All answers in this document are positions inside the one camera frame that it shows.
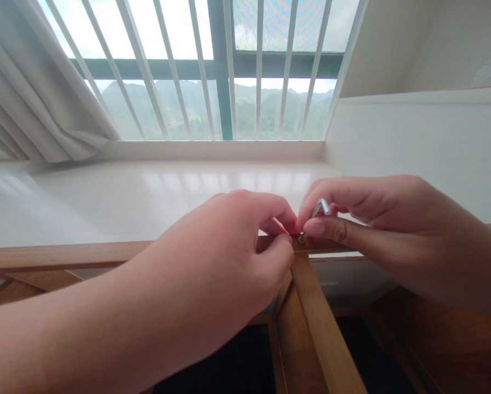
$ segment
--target window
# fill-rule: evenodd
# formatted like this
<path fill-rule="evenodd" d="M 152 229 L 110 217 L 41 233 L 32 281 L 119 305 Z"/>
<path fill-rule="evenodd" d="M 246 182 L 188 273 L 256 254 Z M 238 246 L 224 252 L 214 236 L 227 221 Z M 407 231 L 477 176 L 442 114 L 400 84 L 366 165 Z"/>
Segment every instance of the window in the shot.
<path fill-rule="evenodd" d="M 358 6 L 358 0 L 39 2 L 128 141 L 322 139 Z"/>

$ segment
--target window frame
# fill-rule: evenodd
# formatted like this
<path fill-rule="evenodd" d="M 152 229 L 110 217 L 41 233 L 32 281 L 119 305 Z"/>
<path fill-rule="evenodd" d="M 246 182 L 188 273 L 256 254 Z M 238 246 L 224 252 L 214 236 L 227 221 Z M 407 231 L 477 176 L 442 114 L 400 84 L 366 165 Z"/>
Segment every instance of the window frame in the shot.
<path fill-rule="evenodd" d="M 222 138 L 232 141 L 231 102 L 229 97 L 229 74 L 224 29 L 224 0 L 207 0 L 209 25 L 213 45 L 213 59 L 204 60 L 207 80 L 217 84 L 218 105 Z M 231 31 L 233 41 L 233 66 L 235 78 L 256 78 L 256 51 L 237 50 L 233 4 L 231 0 Z M 262 78 L 284 78 L 286 52 L 262 52 Z M 309 78 L 313 67 L 315 52 L 294 52 L 291 57 L 289 78 Z M 323 52 L 320 57 L 317 79 L 337 79 L 344 53 Z M 71 63 L 85 79 L 85 74 L 76 59 Z M 84 59 L 94 79 L 114 80 L 114 74 L 107 59 Z M 136 59 L 114 59 L 123 80 L 141 80 L 142 75 Z M 167 59 L 147 59 L 153 80 L 172 80 L 171 68 Z M 174 63 L 180 80 L 201 80 L 198 60 L 175 59 Z"/>

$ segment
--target sky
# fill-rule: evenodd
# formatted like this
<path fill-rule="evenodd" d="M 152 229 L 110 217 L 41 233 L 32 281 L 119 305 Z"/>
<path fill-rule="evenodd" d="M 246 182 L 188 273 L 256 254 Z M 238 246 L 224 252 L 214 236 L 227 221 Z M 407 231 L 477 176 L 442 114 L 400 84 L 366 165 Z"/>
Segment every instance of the sky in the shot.
<path fill-rule="evenodd" d="M 61 14 L 82 57 L 105 59 L 104 51 L 92 28 L 81 0 L 53 0 Z M 324 51 L 346 49 L 347 40 L 353 24 L 359 0 L 333 0 L 331 13 L 326 29 Z M 70 46 L 58 27 L 46 0 L 39 0 L 52 29 L 67 56 L 74 58 Z M 153 0 L 128 0 L 148 59 L 167 59 L 165 46 Z M 294 39 L 294 50 L 315 51 L 322 22 L 325 0 L 300 0 L 297 9 L 297 20 Z M 90 0 L 98 24 L 105 36 L 107 46 L 115 59 L 134 59 L 135 55 L 128 39 L 115 0 Z M 171 42 L 175 59 L 197 59 L 194 33 L 190 18 L 188 0 L 160 1 L 167 34 Z M 213 58 L 211 28 L 207 0 L 195 0 L 203 57 Z M 256 50 L 256 0 L 234 0 L 235 37 L 238 49 Z M 265 50 L 285 50 L 289 28 L 291 0 L 265 0 L 263 47 Z M 282 78 L 264 78 L 262 87 L 268 89 L 282 88 Z M 100 90 L 105 89 L 111 81 L 99 81 Z M 255 78 L 236 78 L 235 83 L 255 86 Z M 317 79 L 314 92 L 326 92 L 335 87 L 334 79 Z M 309 79 L 290 79 L 289 89 L 307 92 Z"/>

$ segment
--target white curtain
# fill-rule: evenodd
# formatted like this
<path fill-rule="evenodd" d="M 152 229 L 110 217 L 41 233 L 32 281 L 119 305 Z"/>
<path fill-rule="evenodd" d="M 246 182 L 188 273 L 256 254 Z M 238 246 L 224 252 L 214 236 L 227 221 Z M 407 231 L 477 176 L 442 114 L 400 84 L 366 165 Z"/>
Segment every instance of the white curtain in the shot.
<path fill-rule="evenodd" d="M 37 0 L 0 0 L 0 149 L 56 163 L 86 159 L 119 139 Z"/>

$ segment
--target right hand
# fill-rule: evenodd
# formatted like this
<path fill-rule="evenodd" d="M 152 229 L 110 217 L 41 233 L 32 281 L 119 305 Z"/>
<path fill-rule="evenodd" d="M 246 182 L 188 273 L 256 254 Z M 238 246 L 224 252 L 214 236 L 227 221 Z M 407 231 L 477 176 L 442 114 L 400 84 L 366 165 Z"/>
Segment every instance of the right hand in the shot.
<path fill-rule="evenodd" d="M 332 216 L 311 218 L 320 198 Z M 424 297 L 491 314 L 491 229 L 419 177 L 319 179 L 296 230 L 361 252 Z"/>

